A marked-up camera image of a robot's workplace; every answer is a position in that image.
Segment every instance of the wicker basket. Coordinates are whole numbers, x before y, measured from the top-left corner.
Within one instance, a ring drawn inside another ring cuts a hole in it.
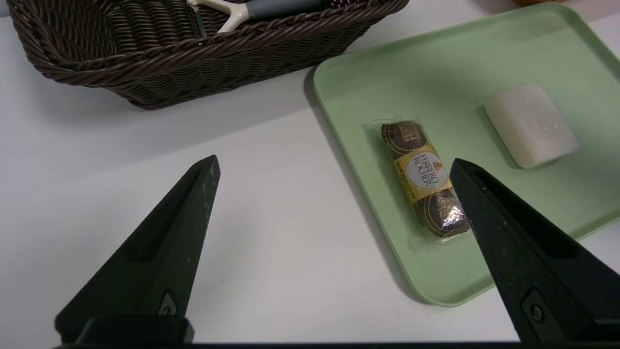
[[[28,60],[44,76],[157,109],[315,65],[408,1],[336,0],[321,12],[217,35],[226,15],[201,7],[204,38],[185,0],[7,3]]]

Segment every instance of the yellow label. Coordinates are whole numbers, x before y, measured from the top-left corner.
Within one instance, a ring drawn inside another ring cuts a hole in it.
[[[448,172],[430,144],[398,158],[394,164],[411,204],[452,188]]]

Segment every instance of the clear plastic wrapper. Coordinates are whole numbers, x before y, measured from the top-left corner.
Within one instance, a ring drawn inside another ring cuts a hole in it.
[[[407,120],[382,121],[381,139],[429,243],[443,243],[469,230],[448,172],[424,128]]]

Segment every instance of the white soap bar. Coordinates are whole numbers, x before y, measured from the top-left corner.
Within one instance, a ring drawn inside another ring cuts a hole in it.
[[[564,116],[538,85],[502,91],[484,109],[510,155],[523,168],[555,160],[579,147]]]

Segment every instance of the green tray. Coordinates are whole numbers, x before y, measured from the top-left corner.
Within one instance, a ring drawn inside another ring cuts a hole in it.
[[[382,149],[378,119],[422,122],[444,164],[481,165],[576,239],[620,217],[620,62],[573,10],[545,3],[325,61],[314,89],[410,285],[460,305],[493,286],[473,234],[424,248]],[[517,167],[483,110],[494,93],[540,84],[576,154]]]

